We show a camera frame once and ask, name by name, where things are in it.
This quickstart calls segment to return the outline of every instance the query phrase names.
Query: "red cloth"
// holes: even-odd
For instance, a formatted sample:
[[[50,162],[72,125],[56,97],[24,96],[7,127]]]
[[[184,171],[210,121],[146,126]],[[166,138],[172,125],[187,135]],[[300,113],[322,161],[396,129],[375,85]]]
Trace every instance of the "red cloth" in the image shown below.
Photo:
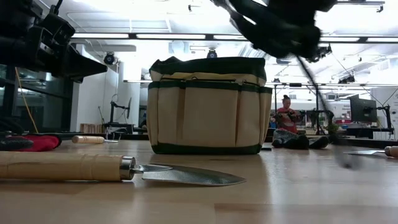
[[[278,127],[278,128],[282,128],[282,129],[285,129],[287,131],[290,131],[291,133],[297,134],[296,123],[293,122],[286,114],[286,112],[290,112],[290,113],[294,114],[293,116],[296,116],[297,115],[296,111],[292,110],[290,108],[289,109],[279,108],[276,112],[277,113],[278,112],[283,112],[283,113],[281,113],[282,114],[282,118],[281,118],[282,119],[282,124],[281,124],[282,126]]]
[[[29,139],[33,141],[33,147],[29,149],[21,149],[21,152],[45,152],[51,151],[58,147],[61,143],[61,140],[56,136],[50,135],[25,135],[22,138]]]

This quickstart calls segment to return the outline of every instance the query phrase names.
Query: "wooden handle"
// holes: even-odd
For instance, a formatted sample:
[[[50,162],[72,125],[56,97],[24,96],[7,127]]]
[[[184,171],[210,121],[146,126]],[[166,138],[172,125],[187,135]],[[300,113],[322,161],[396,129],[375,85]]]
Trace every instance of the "wooden handle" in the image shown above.
[[[0,179],[119,181],[123,156],[0,152]]]
[[[72,137],[73,143],[80,144],[101,144],[104,143],[105,138],[99,136],[74,136]]]
[[[398,158],[398,146],[387,146],[384,152],[387,156]]]

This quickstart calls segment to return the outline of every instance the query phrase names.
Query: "metal ferrule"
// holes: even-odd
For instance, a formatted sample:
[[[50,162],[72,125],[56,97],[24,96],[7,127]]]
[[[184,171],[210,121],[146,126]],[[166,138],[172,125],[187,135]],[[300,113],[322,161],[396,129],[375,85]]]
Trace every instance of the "metal ferrule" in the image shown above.
[[[119,166],[121,180],[131,180],[134,173],[131,169],[136,164],[136,159],[131,156],[123,156]]]

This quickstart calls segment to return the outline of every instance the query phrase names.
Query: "canvas bag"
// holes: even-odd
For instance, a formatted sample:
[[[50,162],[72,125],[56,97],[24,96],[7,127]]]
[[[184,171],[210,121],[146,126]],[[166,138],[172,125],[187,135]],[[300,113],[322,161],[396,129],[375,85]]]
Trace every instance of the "canvas bag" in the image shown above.
[[[272,89],[263,58],[224,57],[150,68],[147,128],[158,154],[257,154],[267,134]]]

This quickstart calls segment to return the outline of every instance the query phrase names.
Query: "wooden table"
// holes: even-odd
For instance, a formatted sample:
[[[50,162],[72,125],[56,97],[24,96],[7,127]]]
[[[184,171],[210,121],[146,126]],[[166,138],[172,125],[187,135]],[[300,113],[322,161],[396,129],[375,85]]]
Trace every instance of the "wooden table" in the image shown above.
[[[147,141],[74,145],[58,152],[124,154],[150,162],[201,167],[244,184],[198,187],[144,182],[0,180],[0,223],[397,223],[398,163],[361,157],[359,171],[338,167],[330,151],[276,149],[255,156],[155,155]]]

